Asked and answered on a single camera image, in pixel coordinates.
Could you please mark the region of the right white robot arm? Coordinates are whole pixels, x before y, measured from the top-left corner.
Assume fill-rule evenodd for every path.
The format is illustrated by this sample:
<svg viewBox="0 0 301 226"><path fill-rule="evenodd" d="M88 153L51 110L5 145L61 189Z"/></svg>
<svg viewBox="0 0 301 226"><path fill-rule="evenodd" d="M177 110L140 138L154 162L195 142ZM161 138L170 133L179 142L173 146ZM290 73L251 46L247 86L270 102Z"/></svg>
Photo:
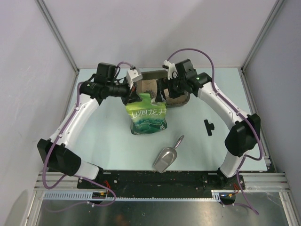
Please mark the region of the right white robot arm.
<svg viewBox="0 0 301 226"><path fill-rule="evenodd" d="M229 133L224 141L227 154L217 170L217 184L228 189L234 183L234 175L242 166L247 152L260 144L261 119L257 114L247 114L220 91L214 77L198 74L189 59L179 63L164 61L167 77L157 79L156 102L166 100L165 90L175 99L190 93L204 101L224 121Z"/></svg>

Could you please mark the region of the black bag clip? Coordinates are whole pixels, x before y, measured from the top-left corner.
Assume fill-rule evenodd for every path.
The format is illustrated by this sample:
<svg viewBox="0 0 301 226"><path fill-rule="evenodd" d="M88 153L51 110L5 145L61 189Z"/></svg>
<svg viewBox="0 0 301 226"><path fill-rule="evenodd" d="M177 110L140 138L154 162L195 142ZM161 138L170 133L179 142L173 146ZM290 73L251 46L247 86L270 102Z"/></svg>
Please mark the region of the black bag clip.
<svg viewBox="0 0 301 226"><path fill-rule="evenodd" d="M207 131L208 136L212 136L212 131L215 130L215 126L213 123L210 123L207 119L204 120L205 128Z"/></svg>

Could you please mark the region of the green litter bag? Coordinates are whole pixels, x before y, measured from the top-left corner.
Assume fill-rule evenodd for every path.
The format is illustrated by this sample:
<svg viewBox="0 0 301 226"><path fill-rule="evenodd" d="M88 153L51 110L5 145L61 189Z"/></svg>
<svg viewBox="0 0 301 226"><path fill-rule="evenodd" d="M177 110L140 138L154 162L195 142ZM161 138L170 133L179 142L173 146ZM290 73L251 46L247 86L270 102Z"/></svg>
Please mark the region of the green litter bag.
<svg viewBox="0 0 301 226"><path fill-rule="evenodd" d="M167 108L165 102L153 102L149 93L141 93L140 102L125 106L130 116L131 133L134 135L152 134L167 129L165 120Z"/></svg>

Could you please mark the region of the metal scoop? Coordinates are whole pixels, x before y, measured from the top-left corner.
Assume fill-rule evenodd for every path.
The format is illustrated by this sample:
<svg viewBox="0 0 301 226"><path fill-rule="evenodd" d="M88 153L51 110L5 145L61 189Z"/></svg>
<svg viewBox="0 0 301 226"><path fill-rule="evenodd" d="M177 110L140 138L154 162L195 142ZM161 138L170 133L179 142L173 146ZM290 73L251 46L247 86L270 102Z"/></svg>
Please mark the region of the metal scoop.
<svg viewBox="0 0 301 226"><path fill-rule="evenodd" d="M184 135L182 135L172 147L164 148L156 158L153 168L159 173L164 173L166 169L175 161L177 158L177 147L183 141Z"/></svg>

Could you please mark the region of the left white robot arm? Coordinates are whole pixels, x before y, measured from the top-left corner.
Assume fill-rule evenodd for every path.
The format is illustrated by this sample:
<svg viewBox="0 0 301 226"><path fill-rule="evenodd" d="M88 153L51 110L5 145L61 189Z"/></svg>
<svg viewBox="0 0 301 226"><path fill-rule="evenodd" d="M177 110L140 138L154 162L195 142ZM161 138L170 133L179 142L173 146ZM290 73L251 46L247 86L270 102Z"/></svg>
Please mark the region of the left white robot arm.
<svg viewBox="0 0 301 226"><path fill-rule="evenodd" d="M65 176L87 178L93 188L103 185L100 167L82 160L73 149L82 129L94 111L107 97L119 97L124 105L139 102L137 82L143 76L131 65L125 78L118 80L119 65L99 63L96 73L77 86L76 103L59 128L48 139L40 139L37 149L44 163L42 180L46 180L47 169L56 170Z"/></svg>

